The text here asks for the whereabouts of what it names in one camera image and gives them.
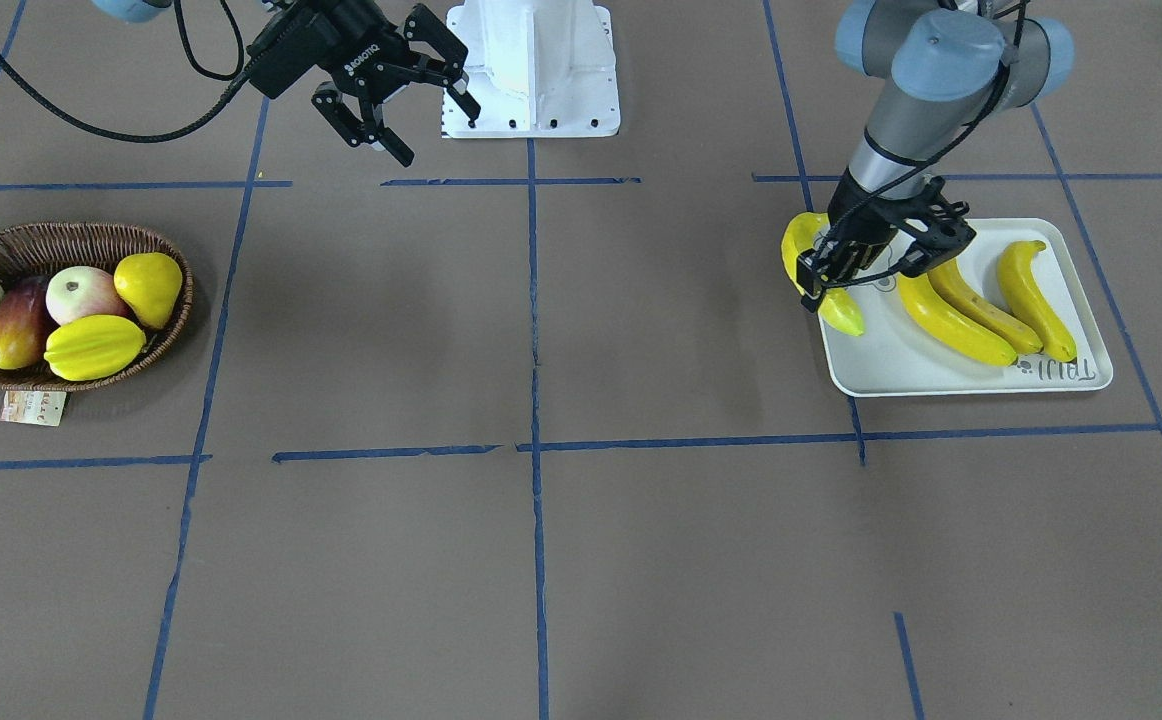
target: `label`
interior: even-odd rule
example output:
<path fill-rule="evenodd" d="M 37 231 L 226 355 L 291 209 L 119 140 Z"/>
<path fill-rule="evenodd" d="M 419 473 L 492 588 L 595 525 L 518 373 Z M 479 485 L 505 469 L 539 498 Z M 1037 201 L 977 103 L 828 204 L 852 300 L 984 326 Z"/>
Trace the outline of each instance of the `label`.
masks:
<path fill-rule="evenodd" d="M 65 398 L 69 393 L 20 391 L 10 389 L 3 394 L 3 409 L 0 420 L 5 423 L 23 423 L 27 425 L 46 425 L 55 429 L 60 425 L 60 413 L 65 410 Z"/>

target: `fruit basket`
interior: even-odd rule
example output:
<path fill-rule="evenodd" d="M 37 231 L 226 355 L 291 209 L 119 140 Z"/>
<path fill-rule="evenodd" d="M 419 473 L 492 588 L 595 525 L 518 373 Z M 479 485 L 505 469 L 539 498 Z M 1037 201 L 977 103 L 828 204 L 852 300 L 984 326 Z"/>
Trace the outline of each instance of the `fruit basket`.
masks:
<path fill-rule="evenodd" d="M 20 370 L 0 369 L 0 391 L 77 393 L 114 384 L 129 379 L 159 360 L 189 318 L 194 279 L 189 265 L 173 243 L 150 229 L 107 223 L 31 223 L 0 231 L 0 285 L 5 288 L 29 275 L 52 275 L 73 265 L 92 265 L 114 273 L 119 261 L 138 252 L 162 252 L 182 271 L 182 289 L 170 323 L 160 331 L 148 332 L 145 347 L 127 368 L 96 381 L 70 382 L 56 377 L 45 361 Z"/>

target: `white mounting plate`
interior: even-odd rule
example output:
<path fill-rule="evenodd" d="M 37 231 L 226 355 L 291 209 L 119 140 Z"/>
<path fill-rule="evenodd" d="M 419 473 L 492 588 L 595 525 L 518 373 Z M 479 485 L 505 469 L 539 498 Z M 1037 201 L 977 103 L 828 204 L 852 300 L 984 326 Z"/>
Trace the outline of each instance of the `white mounting plate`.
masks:
<path fill-rule="evenodd" d="M 1035 218 L 968 219 L 968 224 L 977 238 L 959 255 L 959 268 L 975 291 L 998 307 L 1007 307 L 994 276 L 1002 251 L 1017 240 L 1047 243 L 1048 249 L 1034 258 L 1034 279 L 1074 333 L 1078 360 L 1057 363 L 1047 355 L 1028 355 L 1017 365 L 996 368 L 962 357 L 910 319 L 895 279 L 888 278 L 849 288 L 865 316 L 863 336 L 846 336 L 822 321 L 825 360 L 834 384 L 854 397 L 1074 393 L 1109 386 L 1116 376 L 1113 365 L 1061 232 L 1047 219 Z M 885 271 L 910 242 L 906 233 L 897 233 L 863 274 Z"/>
<path fill-rule="evenodd" d="M 468 31 L 461 28 L 461 6 L 449 10 L 449 28 L 467 46 L 482 42 L 480 28 Z M 608 44 L 612 45 L 612 13 L 595 6 Z M 540 96 L 536 127 L 528 118 L 530 98 L 518 98 L 502 92 L 493 85 L 486 72 L 466 69 L 469 75 L 469 94 L 479 101 L 482 110 L 475 127 L 447 94 L 443 96 L 442 135 L 444 137 L 609 137 L 621 128 L 621 105 L 617 96 L 617 70 L 594 70 L 575 72 L 569 77 L 566 91 Z"/>

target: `robotiq logo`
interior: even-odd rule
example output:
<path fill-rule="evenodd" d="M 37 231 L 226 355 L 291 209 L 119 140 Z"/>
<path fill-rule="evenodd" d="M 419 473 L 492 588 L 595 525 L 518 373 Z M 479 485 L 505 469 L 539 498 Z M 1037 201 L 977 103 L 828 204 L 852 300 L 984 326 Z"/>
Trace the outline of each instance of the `robotiq logo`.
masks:
<path fill-rule="evenodd" d="M 381 46 L 376 45 L 375 42 L 374 44 L 368 45 L 367 49 L 363 50 L 363 52 L 358 55 L 358 58 L 354 58 L 353 60 L 349 62 L 347 65 L 345 65 L 345 72 L 353 74 L 354 70 L 358 70 L 360 65 L 366 63 L 366 60 L 371 58 L 372 55 L 376 53 L 376 51 L 379 51 L 380 49 Z"/>

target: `yellow fruit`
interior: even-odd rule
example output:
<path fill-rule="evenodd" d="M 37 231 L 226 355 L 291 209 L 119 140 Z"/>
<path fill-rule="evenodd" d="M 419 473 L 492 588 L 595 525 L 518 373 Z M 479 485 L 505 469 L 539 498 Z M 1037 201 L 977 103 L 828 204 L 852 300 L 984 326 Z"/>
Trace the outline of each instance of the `yellow fruit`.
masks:
<path fill-rule="evenodd" d="M 801 213 L 790 219 L 786 225 L 786 236 L 781 238 L 781 260 L 786 265 L 786 274 L 790 275 L 790 282 L 795 283 L 799 295 L 806 295 L 804 288 L 797 281 L 797 268 L 799 267 L 799 255 L 802 252 L 813 249 L 813 238 L 825 226 L 829 226 L 829 216 L 825 213 Z M 861 336 L 865 333 L 865 318 L 856 301 L 845 290 L 837 287 L 824 291 L 817 314 L 825 323 L 835 331 L 849 336 Z"/>
<path fill-rule="evenodd" d="M 964 281 L 964 275 L 959 272 L 957 259 L 947 260 L 928 269 L 928 281 L 932 281 L 932 288 L 941 300 L 961 314 L 968 315 L 968 319 L 984 325 L 1006 340 L 1021 355 L 1033 355 L 1042 350 L 1043 341 L 1039 340 L 1039 333 L 1034 332 L 1033 327 L 1005 314 L 991 301 L 984 300 L 968 285 L 968 281 Z"/>
<path fill-rule="evenodd" d="M 1012 314 L 1043 338 L 1043 352 L 1053 360 L 1069 363 L 1079 355 L 1070 329 L 1052 310 L 1035 282 L 1032 264 L 1047 243 L 1042 240 L 1014 242 L 998 258 L 998 285 Z"/>
<path fill-rule="evenodd" d="M 138 252 L 119 261 L 114 269 L 114 290 L 137 314 L 146 327 L 166 327 L 182 288 L 177 260 L 162 252 Z"/>
<path fill-rule="evenodd" d="M 897 275 L 901 304 L 930 336 L 981 363 L 1016 363 L 1016 351 L 1006 340 L 968 319 L 933 290 L 928 275 Z"/>
<path fill-rule="evenodd" d="M 146 345 L 146 333 L 117 315 L 87 315 L 46 337 L 43 360 L 66 381 L 108 379 L 127 368 Z"/>

